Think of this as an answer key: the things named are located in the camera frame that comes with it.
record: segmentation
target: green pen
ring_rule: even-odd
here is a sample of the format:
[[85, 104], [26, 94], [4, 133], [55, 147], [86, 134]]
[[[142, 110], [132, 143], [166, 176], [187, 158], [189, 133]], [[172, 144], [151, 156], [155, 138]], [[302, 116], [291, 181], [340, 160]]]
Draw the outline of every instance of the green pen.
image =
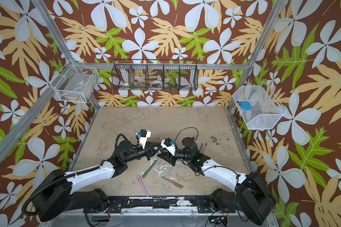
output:
[[153, 162], [153, 164], [150, 166], [150, 168], [148, 170], [145, 171], [145, 173], [143, 174], [142, 178], [145, 178], [146, 175], [150, 172], [150, 170], [153, 168], [153, 166], [155, 165], [155, 163], [157, 163], [157, 160], [155, 160]]

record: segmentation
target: red wire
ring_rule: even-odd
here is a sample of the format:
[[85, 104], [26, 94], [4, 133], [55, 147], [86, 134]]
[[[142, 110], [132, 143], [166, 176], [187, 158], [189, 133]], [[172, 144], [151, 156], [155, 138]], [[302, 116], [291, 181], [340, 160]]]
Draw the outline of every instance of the red wire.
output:
[[109, 219], [110, 219], [110, 211], [111, 211], [111, 206], [109, 206], [109, 212], [107, 213], [107, 216], [109, 217]]

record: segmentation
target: blue pen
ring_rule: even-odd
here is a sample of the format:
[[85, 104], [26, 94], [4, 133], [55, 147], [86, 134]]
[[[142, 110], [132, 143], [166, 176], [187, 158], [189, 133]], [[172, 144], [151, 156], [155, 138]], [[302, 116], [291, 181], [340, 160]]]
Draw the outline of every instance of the blue pen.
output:
[[174, 169], [174, 167], [176, 166], [176, 165], [178, 165], [178, 163], [180, 163], [181, 161], [179, 161], [179, 160], [177, 160], [176, 161], [176, 164], [170, 169], [170, 171], [168, 172], [168, 175], [171, 173], [171, 171]]

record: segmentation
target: floral wallpaper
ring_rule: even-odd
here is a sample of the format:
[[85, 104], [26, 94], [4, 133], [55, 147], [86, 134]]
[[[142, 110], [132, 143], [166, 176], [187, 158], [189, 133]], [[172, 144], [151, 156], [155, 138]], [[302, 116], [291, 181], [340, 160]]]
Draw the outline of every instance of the floral wallpaper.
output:
[[[45, 1], [76, 61], [217, 64], [247, 63], [274, 2]], [[200, 70], [196, 91], [117, 91], [111, 69], [101, 69], [95, 96], [100, 106], [227, 106], [242, 72]], [[176, 77], [170, 73], [166, 80]]]
[[77, 61], [242, 64], [275, 0], [45, 1]]
[[[0, 142], [49, 87], [65, 61], [29, 0], [0, 0]], [[37, 226], [21, 206], [55, 169], [68, 168], [93, 116], [91, 104], [43, 108], [0, 164], [0, 227]]]
[[263, 82], [288, 109], [275, 128], [234, 114], [279, 226], [341, 227], [341, 0], [288, 2], [246, 83]]

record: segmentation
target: beige floor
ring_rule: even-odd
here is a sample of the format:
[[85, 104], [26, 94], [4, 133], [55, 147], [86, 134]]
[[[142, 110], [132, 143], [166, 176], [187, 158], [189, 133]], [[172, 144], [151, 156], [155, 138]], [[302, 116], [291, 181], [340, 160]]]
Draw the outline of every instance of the beige floor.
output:
[[[219, 164], [245, 173], [246, 168], [232, 136], [225, 109], [222, 107], [181, 108], [181, 107], [144, 107], [144, 108], [101, 108], [88, 134], [78, 157], [74, 170], [95, 166], [108, 159], [114, 150], [114, 141], [119, 133], [124, 134], [132, 143], [136, 142], [135, 133], [148, 129], [152, 136], [149, 141], [160, 142], [164, 138], [175, 139], [178, 132], [186, 127], [196, 127], [200, 146], [208, 143], [204, 154]], [[181, 147], [184, 137], [196, 136], [196, 131], [186, 129], [178, 136], [177, 145]], [[101, 188], [107, 195], [144, 195], [136, 178], [157, 159], [150, 173], [143, 179], [149, 195], [207, 195], [217, 188], [231, 191], [218, 181], [195, 173], [182, 163], [167, 175], [171, 166], [154, 156], [151, 161], [146, 157], [129, 162], [128, 169], [121, 175], [96, 182], [82, 191]], [[182, 189], [161, 178], [164, 175], [182, 184]]]

